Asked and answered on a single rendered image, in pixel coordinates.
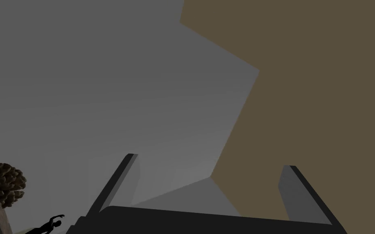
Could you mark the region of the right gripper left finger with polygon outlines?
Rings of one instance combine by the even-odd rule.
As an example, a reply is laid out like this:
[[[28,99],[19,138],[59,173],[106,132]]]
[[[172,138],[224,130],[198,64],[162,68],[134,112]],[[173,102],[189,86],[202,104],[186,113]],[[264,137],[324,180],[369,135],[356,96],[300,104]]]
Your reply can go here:
[[[127,154],[91,205],[87,216],[94,216],[108,206],[132,206],[139,180],[138,154]]]

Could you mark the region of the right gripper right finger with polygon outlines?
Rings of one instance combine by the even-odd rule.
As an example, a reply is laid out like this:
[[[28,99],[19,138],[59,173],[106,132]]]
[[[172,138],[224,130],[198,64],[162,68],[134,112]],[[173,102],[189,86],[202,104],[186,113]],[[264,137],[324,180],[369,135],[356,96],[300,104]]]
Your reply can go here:
[[[283,166],[278,189],[289,220],[340,225],[296,166]]]

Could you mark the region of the black human figure statuette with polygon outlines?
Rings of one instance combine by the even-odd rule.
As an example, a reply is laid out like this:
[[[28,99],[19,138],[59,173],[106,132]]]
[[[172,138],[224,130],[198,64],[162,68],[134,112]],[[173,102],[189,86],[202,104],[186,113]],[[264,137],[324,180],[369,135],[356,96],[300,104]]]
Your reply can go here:
[[[50,234],[54,228],[61,226],[62,222],[61,220],[54,221],[55,218],[64,218],[65,215],[57,215],[54,217],[51,217],[49,221],[45,224],[43,224],[41,227],[33,228],[32,230],[26,232],[25,234]]]

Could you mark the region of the brown lumpy cluster ornament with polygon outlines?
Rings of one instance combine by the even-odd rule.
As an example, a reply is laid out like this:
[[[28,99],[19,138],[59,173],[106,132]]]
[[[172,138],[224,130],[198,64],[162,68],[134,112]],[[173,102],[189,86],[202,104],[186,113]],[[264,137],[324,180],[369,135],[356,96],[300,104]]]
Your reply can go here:
[[[11,207],[24,196],[26,178],[21,170],[7,163],[0,163],[0,208]]]

